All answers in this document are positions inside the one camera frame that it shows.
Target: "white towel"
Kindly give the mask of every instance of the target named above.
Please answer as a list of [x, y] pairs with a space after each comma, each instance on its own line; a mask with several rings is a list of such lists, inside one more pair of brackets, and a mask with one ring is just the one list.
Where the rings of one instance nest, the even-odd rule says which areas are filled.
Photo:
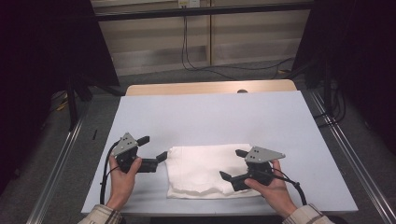
[[247, 165], [235, 151], [250, 151], [249, 144], [172, 147], [165, 161], [169, 178], [168, 198], [225, 199], [260, 195], [253, 189], [233, 191], [219, 171], [244, 175]]

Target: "white table surface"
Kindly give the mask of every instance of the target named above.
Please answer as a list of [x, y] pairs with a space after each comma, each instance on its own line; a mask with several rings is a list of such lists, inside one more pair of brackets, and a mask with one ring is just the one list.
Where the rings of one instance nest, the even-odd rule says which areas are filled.
[[[217, 93], [194, 95], [125, 96], [107, 138], [91, 189], [82, 208], [89, 213], [99, 203], [105, 157], [126, 132], [135, 139], [150, 136], [137, 155], [155, 158], [171, 147], [248, 143], [286, 154], [281, 166], [301, 183], [305, 197], [319, 210], [357, 211], [350, 192], [299, 91]], [[106, 198], [110, 191], [107, 181]], [[301, 199], [287, 184], [290, 196]], [[273, 215], [260, 196], [242, 199], [167, 199], [165, 163], [157, 173], [138, 174], [134, 192], [121, 211], [149, 217]]]

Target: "white cloth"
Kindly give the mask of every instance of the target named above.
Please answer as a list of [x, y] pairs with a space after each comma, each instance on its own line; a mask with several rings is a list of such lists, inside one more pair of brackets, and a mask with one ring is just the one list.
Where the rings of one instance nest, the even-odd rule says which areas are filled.
[[248, 166], [235, 151], [250, 151], [249, 144], [172, 147], [166, 168], [169, 178], [168, 198], [225, 199], [260, 195], [248, 189], [235, 192], [219, 171], [231, 176], [244, 175]]

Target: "hand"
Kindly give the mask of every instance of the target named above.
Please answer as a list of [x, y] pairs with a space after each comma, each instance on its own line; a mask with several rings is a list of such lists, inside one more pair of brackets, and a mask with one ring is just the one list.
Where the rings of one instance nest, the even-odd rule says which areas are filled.
[[[115, 169], [119, 165], [113, 156], [109, 157], [110, 170]], [[125, 174], [120, 168], [113, 170], [111, 175], [111, 193], [110, 199], [106, 206], [114, 210], [120, 211], [121, 208], [128, 202], [129, 197], [134, 189], [134, 177], [137, 170], [142, 164], [141, 158], [136, 158], [131, 165], [131, 169]]]
[[[279, 161], [271, 161], [271, 163], [274, 169], [276, 169], [274, 170], [274, 175], [283, 176], [279, 172]], [[264, 186], [258, 181], [248, 178], [245, 180], [245, 184], [257, 190], [283, 218], [289, 217], [297, 209], [296, 205], [294, 205], [291, 200], [288, 189], [286, 188], [286, 183], [283, 180], [274, 178], [269, 186]]]

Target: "sleeve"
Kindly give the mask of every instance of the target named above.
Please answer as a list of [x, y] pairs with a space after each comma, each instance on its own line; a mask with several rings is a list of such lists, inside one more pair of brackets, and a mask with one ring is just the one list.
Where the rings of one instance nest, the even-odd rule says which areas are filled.
[[121, 220], [120, 212], [97, 204], [78, 224], [119, 224]]
[[323, 216], [313, 205], [305, 205], [295, 210], [288, 218], [283, 221], [284, 224], [329, 224], [332, 223], [327, 217]]

